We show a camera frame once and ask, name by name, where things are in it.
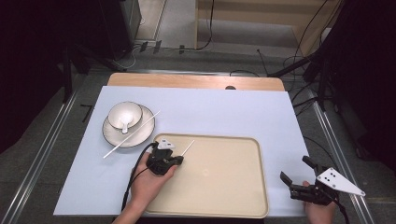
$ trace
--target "tray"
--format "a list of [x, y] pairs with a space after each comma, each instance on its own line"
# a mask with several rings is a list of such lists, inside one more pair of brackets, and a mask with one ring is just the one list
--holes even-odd
[[262, 157], [252, 138], [162, 133], [180, 155], [175, 175], [147, 212], [195, 217], [263, 218], [268, 214]]

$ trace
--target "white spoon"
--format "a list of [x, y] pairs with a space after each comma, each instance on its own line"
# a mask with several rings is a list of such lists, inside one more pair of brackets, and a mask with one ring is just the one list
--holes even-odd
[[128, 124], [133, 120], [134, 116], [124, 115], [120, 118], [122, 123], [122, 133], [128, 133]]

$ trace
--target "black cable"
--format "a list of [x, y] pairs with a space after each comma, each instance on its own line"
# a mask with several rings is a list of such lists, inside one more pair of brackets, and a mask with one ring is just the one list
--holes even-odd
[[259, 49], [257, 49], [257, 52], [259, 52], [260, 58], [262, 59], [262, 66], [264, 66], [265, 75], [268, 75], [267, 67], [265, 66], [265, 62], [264, 62], [264, 58], [262, 57], [262, 53], [260, 52]]
[[307, 136], [303, 136], [303, 138], [305, 138], [305, 139], [307, 139], [307, 140], [309, 140], [309, 141], [311, 141], [311, 142], [317, 144], [319, 147], [321, 147], [321, 148], [323, 149], [323, 151], [326, 152], [326, 154], [329, 156], [330, 160], [332, 160], [332, 163], [334, 164], [335, 169], [338, 170], [338, 166], [337, 166], [337, 164], [335, 163], [334, 159], [332, 158], [332, 155], [330, 154], [329, 151], [326, 150], [325, 147], [323, 147], [321, 144], [319, 144], [317, 141], [315, 141], [315, 140], [312, 139], [312, 138], [309, 138], [309, 137], [307, 137]]
[[293, 108], [297, 108], [300, 105], [305, 105], [305, 104], [310, 103], [312, 101], [316, 101], [317, 99], [318, 99], [318, 97], [309, 98], [309, 99], [307, 99], [307, 100], [305, 100], [305, 101], [303, 101], [303, 102], [301, 102], [301, 103], [299, 103], [297, 105], [293, 105]]
[[[303, 56], [290, 56], [290, 57], [288, 57], [288, 58], [286, 58], [285, 60], [283, 60], [283, 68], [286, 68], [286, 61], [287, 60], [289, 60], [289, 59], [291, 59], [291, 58], [304, 58]], [[290, 72], [290, 74], [292, 74], [292, 75], [295, 75], [295, 76], [299, 76], [299, 77], [301, 77], [301, 76], [303, 76], [304, 74], [296, 74], [295, 72]]]
[[300, 116], [303, 112], [311, 108], [311, 106], [314, 104], [315, 101], [311, 102], [310, 104], [305, 105], [298, 114], [296, 114], [296, 117]]
[[210, 23], [209, 23], [210, 37], [209, 37], [209, 39], [207, 40], [206, 44], [203, 47], [198, 48], [196, 50], [204, 49], [210, 44], [210, 42], [212, 42], [212, 36], [213, 36], [213, 33], [212, 33], [212, 21], [213, 21], [213, 9], [214, 9], [214, 7], [215, 7], [215, 0], [212, 0], [212, 9], [210, 10]]
[[324, 191], [323, 189], [320, 189], [320, 192], [323, 193], [324, 195], [326, 195], [326, 197], [328, 197], [330, 200], [332, 200], [335, 204], [338, 205], [338, 208], [340, 209], [341, 214], [343, 214], [344, 219], [346, 221], [346, 224], [349, 224], [349, 218], [347, 216], [347, 210], [346, 208], [340, 204], [340, 202], [338, 202], [337, 199], [334, 199], [330, 194], [328, 194], [326, 191]]
[[256, 77], [260, 77], [259, 75], [257, 75], [257, 73], [250, 72], [250, 71], [248, 71], [248, 70], [233, 70], [233, 71], [230, 73], [230, 76], [231, 76], [232, 73], [235, 73], [235, 72], [250, 73], [250, 74], [253, 74], [253, 75], [256, 76]]
[[139, 156], [139, 158], [137, 159], [136, 164], [134, 165], [134, 169], [132, 170], [131, 177], [129, 178], [129, 182], [128, 182], [128, 187], [126, 188], [126, 191], [125, 191], [125, 193], [124, 193], [124, 197], [123, 197], [123, 199], [122, 199], [121, 211], [125, 208], [126, 201], [128, 200], [129, 189], [131, 188], [132, 183], [133, 183], [134, 180], [135, 180], [134, 174], [136, 173], [136, 169], [137, 169], [137, 166], [139, 165], [139, 162], [142, 160], [142, 157], [143, 157], [143, 155], [145, 154], [145, 152], [147, 151], [147, 149], [149, 149], [149, 147], [154, 147], [154, 146], [156, 146], [157, 144], [158, 144], [158, 143], [150, 143], [150, 144], [148, 144], [148, 145], [143, 149], [143, 151], [140, 153], [140, 156]]
[[310, 86], [311, 84], [312, 84], [312, 82], [310, 82], [310, 83], [306, 84], [304, 87], [302, 87], [302, 88], [293, 96], [293, 98], [291, 99], [291, 103], [293, 103], [293, 101], [296, 99], [296, 97], [297, 97], [305, 88], [307, 88], [307, 87]]
[[303, 35], [302, 35], [301, 38], [300, 38], [300, 42], [299, 42], [298, 45], [297, 45], [296, 52], [294, 53], [294, 60], [293, 60], [293, 63], [295, 63], [295, 57], [297, 57], [297, 52], [298, 52], [298, 49], [299, 49], [300, 46], [301, 46], [301, 43], [303, 42], [303, 39], [304, 39], [304, 36], [305, 36], [305, 32], [308, 30], [309, 25], [311, 25], [312, 21], [315, 19], [315, 17], [316, 17], [316, 16], [318, 15], [318, 13], [321, 11], [321, 9], [324, 7], [324, 5], [326, 5], [327, 1], [328, 1], [328, 0], [325, 0], [325, 1], [323, 2], [323, 4], [322, 4], [322, 5], [320, 6], [320, 8], [318, 9], [318, 11], [317, 11], [317, 12], [315, 13], [315, 15], [312, 17], [311, 21], [308, 23], [308, 25], [306, 25], [306, 27], [305, 27], [305, 29], [304, 29], [304, 32], [303, 32]]

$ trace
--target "saucer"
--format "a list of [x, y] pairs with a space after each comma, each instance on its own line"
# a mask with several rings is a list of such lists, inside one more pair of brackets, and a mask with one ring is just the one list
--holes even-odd
[[[105, 119], [105, 122], [103, 123], [103, 136], [108, 143], [113, 146], [118, 145], [131, 133], [135, 132], [138, 128], [140, 128], [141, 124], [144, 124], [153, 116], [152, 112], [148, 108], [143, 105], [141, 105], [140, 107], [142, 108], [142, 118], [141, 122], [139, 122], [140, 124], [129, 128], [128, 133], [126, 134], [123, 134], [121, 129], [114, 128], [108, 121], [108, 117]], [[149, 136], [154, 131], [154, 127], [155, 119], [152, 119], [147, 124], [145, 124], [145, 126], [143, 126], [139, 131], [137, 131], [137, 133], [134, 133], [132, 137], [122, 143], [120, 147], [134, 147], [141, 144], [149, 138]]]

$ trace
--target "hand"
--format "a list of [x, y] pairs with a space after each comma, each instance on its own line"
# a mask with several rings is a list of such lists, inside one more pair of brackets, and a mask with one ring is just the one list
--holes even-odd
[[[141, 171], [147, 169], [146, 162], [148, 157], [149, 153], [146, 152], [137, 166], [135, 176]], [[174, 175], [176, 168], [177, 166], [172, 166], [164, 176], [155, 175], [150, 170], [146, 170], [141, 173], [131, 187], [133, 201], [146, 208], [149, 203], [153, 201], [158, 195], [160, 189], [163, 187], [166, 181], [168, 181]]]
[[[309, 183], [304, 181], [303, 185], [308, 187]], [[327, 206], [304, 202], [304, 210], [308, 217], [308, 222], [311, 224], [331, 224], [335, 206], [334, 202], [329, 203]]]
[[147, 169], [148, 167], [146, 162], [148, 157], [149, 153], [146, 152], [137, 165], [134, 176], [137, 176], [142, 171], [143, 172], [134, 180], [134, 183], [131, 186], [132, 199], [126, 204], [124, 210], [122, 210], [116, 220], [114, 220], [114, 224], [136, 223], [149, 206], [149, 203], [157, 197], [166, 181], [174, 175], [177, 168], [176, 165], [172, 166], [165, 175], [155, 175], [152, 173]]

